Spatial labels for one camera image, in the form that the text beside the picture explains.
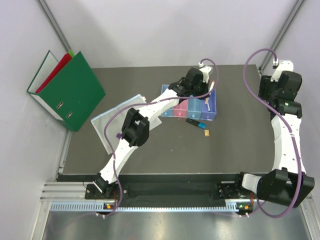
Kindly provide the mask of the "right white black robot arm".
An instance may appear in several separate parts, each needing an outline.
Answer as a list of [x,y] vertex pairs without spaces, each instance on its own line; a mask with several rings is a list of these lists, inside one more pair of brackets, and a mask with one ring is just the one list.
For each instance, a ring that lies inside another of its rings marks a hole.
[[295,101],[302,85],[299,73],[284,70],[278,80],[261,77],[258,96],[279,114],[270,113],[274,134],[274,163],[271,172],[258,176],[241,172],[236,177],[233,192],[239,198],[250,193],[260,200],[296,208],[315,186],[306,174],[300,155],[300,125],[302,105]]

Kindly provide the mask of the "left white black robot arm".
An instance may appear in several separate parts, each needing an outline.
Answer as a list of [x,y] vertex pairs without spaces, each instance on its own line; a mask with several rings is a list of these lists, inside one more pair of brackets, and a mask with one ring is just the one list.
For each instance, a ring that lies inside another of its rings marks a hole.
[[125,107],[127,109],[121,127],[121,139],[116,149],[112,150],[111,158],[105,167],[97,173],[93,180],[96,192],[102,198],[109,198],[114,191],[113,184],[117,175],[129,159],[130,155],[150,136],[150,123],[163,112],[177,106],[187,99],[205,99],[209,95],[209,78],[213,68],[200,65],[192,67],[179,81],[171,83],[156,99],[147,104],[136,104]]

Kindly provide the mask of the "white peach pencil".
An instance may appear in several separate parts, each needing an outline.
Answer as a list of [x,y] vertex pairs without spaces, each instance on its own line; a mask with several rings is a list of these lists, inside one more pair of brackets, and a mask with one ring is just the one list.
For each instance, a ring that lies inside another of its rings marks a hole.
[[209,85],[208,93],[207,93],[207,95],[206,95],[206,97],[205,97],[205,99],[204,99],[204,103],[205,103],[206,105],[209,103],[209,98],[210,98],[210,96],[211,96],[211,92],[213,91],[214,87],[215,87],[215,81],[213,80],[213,81],[210,83],[210,85]]

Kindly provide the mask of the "pink drawer bin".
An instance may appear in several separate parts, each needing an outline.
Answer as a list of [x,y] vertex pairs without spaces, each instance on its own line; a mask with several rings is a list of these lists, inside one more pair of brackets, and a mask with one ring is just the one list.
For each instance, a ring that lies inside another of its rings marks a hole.
[[173,117],[186,118],[188,112],[188,100],[184,100],[180,104],[173,107]]

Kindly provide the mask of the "white blue whiteboard marker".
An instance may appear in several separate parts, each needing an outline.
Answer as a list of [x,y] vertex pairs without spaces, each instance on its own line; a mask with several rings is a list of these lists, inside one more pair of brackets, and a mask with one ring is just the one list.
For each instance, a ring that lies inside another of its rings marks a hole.
[[211,107],[210,107],[210,104],[208,103],[208,104],[206,104],[206,108],[207,108],[207,112],[208,113],[211,113],[212,112],[212,110],[211,110]]

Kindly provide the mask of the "purple drawer bin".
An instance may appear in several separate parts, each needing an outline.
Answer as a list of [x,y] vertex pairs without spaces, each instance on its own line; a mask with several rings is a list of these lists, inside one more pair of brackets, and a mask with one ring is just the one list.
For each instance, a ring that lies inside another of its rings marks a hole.
[[217,115],[217,104],[216,104],[216,90],[214,89],[208,102],[206,103],[205,100],[201,101],[201,115],[200,119],[204,121],[213,121]]

